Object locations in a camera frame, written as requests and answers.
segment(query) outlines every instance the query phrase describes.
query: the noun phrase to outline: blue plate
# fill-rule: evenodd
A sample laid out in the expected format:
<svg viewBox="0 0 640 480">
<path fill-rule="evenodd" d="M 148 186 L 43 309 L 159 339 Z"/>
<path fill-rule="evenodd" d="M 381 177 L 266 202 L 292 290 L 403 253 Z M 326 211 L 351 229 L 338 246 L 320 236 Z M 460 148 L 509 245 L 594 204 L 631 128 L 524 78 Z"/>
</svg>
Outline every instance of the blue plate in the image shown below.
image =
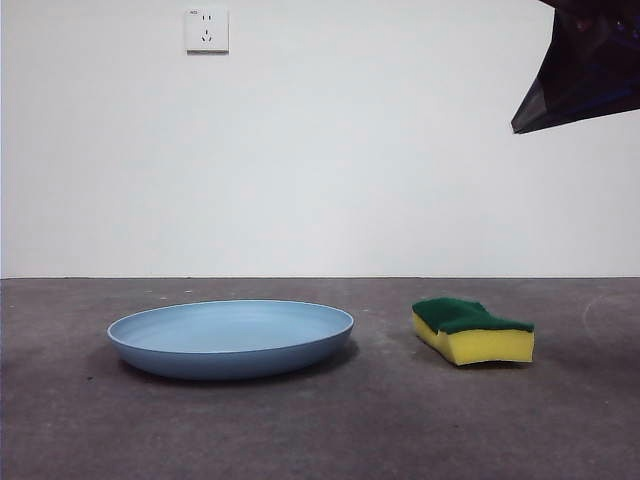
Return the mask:
<svg viewBox="0 0 640 480">
<path fill-rule="evenodd" d="M 228 380 L 311 365 L 342 347 L 352 328 L 351 315 L 324 305 L 230 300 L 136 313 L 107 334 L 123 360 L 147 372 Z"/>
</svg>

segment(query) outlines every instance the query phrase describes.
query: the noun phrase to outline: black fabric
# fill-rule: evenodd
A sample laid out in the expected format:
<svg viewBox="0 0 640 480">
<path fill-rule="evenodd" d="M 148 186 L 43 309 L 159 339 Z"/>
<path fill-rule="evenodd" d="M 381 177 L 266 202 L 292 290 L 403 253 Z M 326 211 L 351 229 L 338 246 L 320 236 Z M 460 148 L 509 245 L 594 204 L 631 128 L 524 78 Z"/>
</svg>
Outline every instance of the black fabric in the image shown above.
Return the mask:
<svg viewBox="0 0 640 480">
<path fill-rule="evenodd" d="M 514 132 L 640 108 L 640 0 L 545 3 L 557 8 L 551 45 Z"/>
</svg>

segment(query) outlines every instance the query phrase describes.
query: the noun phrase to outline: sponge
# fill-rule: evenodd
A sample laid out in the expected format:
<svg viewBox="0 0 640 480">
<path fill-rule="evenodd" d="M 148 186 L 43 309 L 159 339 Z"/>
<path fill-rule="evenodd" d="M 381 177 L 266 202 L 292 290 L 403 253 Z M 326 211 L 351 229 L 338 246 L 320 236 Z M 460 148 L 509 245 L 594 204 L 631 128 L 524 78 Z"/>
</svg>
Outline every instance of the sponge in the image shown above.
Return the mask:
<svg viewBox="0 0 640 480">
<path fill-rule="evenodd" d="M 455 298 L 413 305 L 416 334 L 455 365 L 531 362 L 534 326 L 494 317 L 480 303 Z"/>
</svg>

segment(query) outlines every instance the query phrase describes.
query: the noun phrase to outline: wall outlet plate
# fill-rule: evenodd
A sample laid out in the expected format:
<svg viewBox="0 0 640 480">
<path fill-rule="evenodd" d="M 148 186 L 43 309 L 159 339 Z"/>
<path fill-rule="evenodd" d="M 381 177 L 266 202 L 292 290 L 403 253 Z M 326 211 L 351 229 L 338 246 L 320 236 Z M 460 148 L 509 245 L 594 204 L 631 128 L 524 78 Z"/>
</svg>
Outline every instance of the wall outlet plate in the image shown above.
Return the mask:
<svg viewBox="0 0 640 480">
<path fill-rule="evenodd" d="M 229 10 L 225 7 L 193 8 L 184 14 L 187 52 L 229 52 Z"/>
</svg>

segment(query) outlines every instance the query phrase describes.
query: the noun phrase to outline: white wall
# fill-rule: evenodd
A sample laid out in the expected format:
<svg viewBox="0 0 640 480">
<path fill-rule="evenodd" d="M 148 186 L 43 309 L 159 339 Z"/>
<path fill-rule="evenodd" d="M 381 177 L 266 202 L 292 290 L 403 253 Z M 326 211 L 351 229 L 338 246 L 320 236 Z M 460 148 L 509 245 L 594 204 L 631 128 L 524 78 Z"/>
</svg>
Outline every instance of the white wall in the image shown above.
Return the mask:
<svg viewBox="0 0 640 480">
<path fill-rule="evenodd" d="M 640 113 L 515 136 L 534 0 L 3 1 L 3 276 L 640 274 Z"/>
</svg>

